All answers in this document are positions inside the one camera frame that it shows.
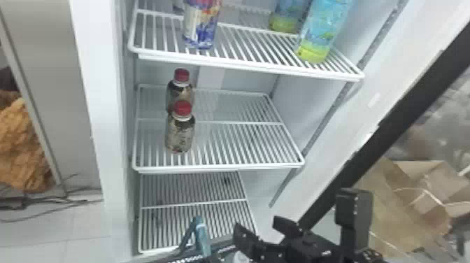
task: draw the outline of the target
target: wire shelf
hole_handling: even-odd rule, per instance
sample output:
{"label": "wire shelf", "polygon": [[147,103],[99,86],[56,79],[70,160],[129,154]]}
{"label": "wire shelf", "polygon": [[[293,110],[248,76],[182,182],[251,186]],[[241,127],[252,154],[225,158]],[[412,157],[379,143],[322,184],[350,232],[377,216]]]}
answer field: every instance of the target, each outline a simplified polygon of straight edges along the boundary
{"label": "wire shelf", "polygon": [[182,16],[155,11],[148,5],[145,0],[136,1],[127,44],[140,59],[350,82],[364,78],[364,73],[335,48],[319,64],[299,59],[292,51],[297,35],[267,30],[263,25],[266,15],[260,15],[257,8],[229,7],[227,13],[238,16],[242,25],[218,23],[214,48],[203,51],[185,46]]}
{"label": "wire shelf", "polygon": [[[173,250],[196,215],[202,216],[210,239],[232,234],[236,222],[256,231],[237,172],[142,176],[140,191],[141,253]],[[153,206],[160,198],[163,204]]]}
{"label": "wire shelf", "polygon": [[141,180],[142,208],[245,200],[236,172],[142,175]]}
{"label": "wire shelf", "polygon": [[[280,122],[264,93],[195,88],[193,113],[198,122]],[[165,120],[166,87],[141,85],[138,118]]]}
{"label": "wire shelf", "polygon": [[304,165],[298,147],[265,94],[196,88],[192,147],[164,146],[162,86],[139,85],[133,168],[139,173],[281,169]]}
{"label": "wire shelf", "polygon": [[[144,12],[173,12],[171,3],[165,3],[160,0],[138,0],[137,8]],[[267,9],[223,1],[219,14],[219,22],[269,30],[270,15],[271,11]]]}

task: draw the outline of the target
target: beverage bottle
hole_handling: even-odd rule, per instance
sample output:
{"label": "beverage bottle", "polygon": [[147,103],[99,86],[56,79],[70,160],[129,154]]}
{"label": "beverage bottle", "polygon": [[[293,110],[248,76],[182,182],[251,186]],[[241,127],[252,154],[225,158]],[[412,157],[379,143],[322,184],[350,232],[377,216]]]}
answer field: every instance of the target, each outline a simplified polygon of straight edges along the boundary
{"label": "beverage bottle", "polygon": [[325,60],[354,0],[315,0],[300,31],[294,51],[312,63]]}
{"label": "beverage bottle", "polygon": [[222,0],[185,0],[183,40],[186,46],[212,48],[221,5]]}
{"label": "beverage bottle", "polygon": [[165,146],[172,152],[187,152],[192,145],[196,119],[188,101],[177,101],[166,121]]}
{"label": "beverage bottle", "polygon": [[311,0],[279,0],[276,10],[269,17],[269,28],[274,31],[295,34],[299,22]]}
{"label": "beverage bottle", "polygon": [[171,113],[173,105],[179,100],[194,102],[190,72],[186,69],[176,69],[173,80],[166,86],[166,111]]}

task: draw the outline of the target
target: tiled floor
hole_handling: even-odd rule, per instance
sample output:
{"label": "tiled floor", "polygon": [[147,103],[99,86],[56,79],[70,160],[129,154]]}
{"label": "tiled floor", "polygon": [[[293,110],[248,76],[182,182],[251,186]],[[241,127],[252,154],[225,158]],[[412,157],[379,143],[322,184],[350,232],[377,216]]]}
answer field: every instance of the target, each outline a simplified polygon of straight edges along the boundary
{"label": "tiled floor", "polygon": [[[99,195],[81,199],[100,199]],[[54,204],[30,206],[25,211],[0,212],[1,219],[40,213]],[[2,262],[111,263],[111,238],[103,203],[80,206],[24,222],[0,224]]]}
{"label": "tiled floor", "polygon": [[[267,241],[279,234],[272,230],[273,212],[268,207],[273,193],[284,179],[274,172],[243,174],[258,234]],[[85,195],[74,199],[101,199]],[[0,211],[1,219],[15,219],[57,208],[54,204],[30,206],[25,211]],[[0,223],[0,262],[111,263],[110,232],[104,204],[90,204],[15,223]]]}

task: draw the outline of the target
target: black cable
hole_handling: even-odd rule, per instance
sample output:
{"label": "black cable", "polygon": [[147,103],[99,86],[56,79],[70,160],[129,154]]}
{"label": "black cable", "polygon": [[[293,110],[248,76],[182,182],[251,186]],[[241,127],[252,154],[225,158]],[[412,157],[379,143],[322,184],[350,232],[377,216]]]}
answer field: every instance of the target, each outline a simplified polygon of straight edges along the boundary
{"label": "black cable", "polygon": [[102,202],[102,201],[103,201],[103,199],[93,200],[93,201],[80,200],[80,201],[77,201],[74,204],[70,204],[70,205],[65,206],[65,207],[50,209],[50,210],[44,211],[42,213],[37,213],[36,215],[30,215],[30,216],[23,217],[23,218],[15,218],[15,219],[1,219],[0,218],[0,222],[2,222],[2,223],[22,222],[22,221],[30,220],[30,219],[33,219],[33,218],[38,218],[42,215],[48,215],[50,213],[63,211],[63,210],[66,210],[66,209],[69,209],[69,208],[72,208],[72,207],[85,206],[85,205],[88,205],[88,204],[95,204],[95,203],[99,203],[99,202]]}
{"label": "black cable", "polygon": [[[68,179],[70,179],[74,176],[75,175],[69,176],[66,180],[68,180]],[[74,192],[82,192],[82,191],[89,191],[89,190],[99,190],[99,191],[101,191],[101,188],[97,188],[97,187],[79,187],[77,189],[68,191],[67,193],[70,194],[70,193],[74,193]],[[91,200],[91,201],[87,200],[87,199],[72,200],[72,199],[67,198],[67,197],[58,197],[58,196],[47,196],[47,197],[39,197],[39,198],[25,197],[25,199],[24,199],[25,208],[27,208],[30,205],[35,205],[35,204],[65,204],[67,206],[60,207],[60,208],[53,208],[53,209],[50,209],[50,210],[47,210],[47,211],[44,211],[44,212],[41,212],[41,213],[37,213],[35,215],[30,215],[30,216],[27,216],[27,217],[23,217],[23,218],[14,218],[14,219],[2,219],[2,218],[0,218],[0,222],[1,223],[22,222],[22,221],[30,220],[30,219],[33,219],[33,218],[38,218],[38,217],[43,216],[43,215],[48,215],[50,213],[63,211],[63,210],[73,208],[73,207],[76,207],[76,206],[86,206],[86,205],[89,205],[89,204],[95,204],[95,203],[99,203],[99,202],[102,202],[102,201],[103,201],[103,199]]]}
{"label": "black cable", "polygon": [[[67,176],[67,177],[63,180],[62,183],[65,183],[67,180],[72,179],[73,177],[78,176],[78,175],[79,175],[79,173],[73,173],[73,174],[71,174],[70,176]],[[1,189],[0,189],[0,197],[3,196],[3,195],[5,195],[5,194],[8,194],[11,190],[14,190],[14,188],[12,188],[10,185],[5,185],[4,188],[1,188]]]}

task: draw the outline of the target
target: refrigerator door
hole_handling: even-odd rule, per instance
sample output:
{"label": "refrigerator door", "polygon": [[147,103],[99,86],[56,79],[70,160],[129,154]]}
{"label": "refrigerator door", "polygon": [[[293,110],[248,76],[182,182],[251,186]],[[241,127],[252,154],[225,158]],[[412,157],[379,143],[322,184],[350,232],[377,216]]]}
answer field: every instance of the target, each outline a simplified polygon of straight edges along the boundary
{"label": "refrigerator door", "polygon": [[469,41],[470,24],[380,123],[301,226],[314,225],[316,234],[339,242],[335,194],[356,187],[373,193],[369,245],[387,261],[470,260]]}

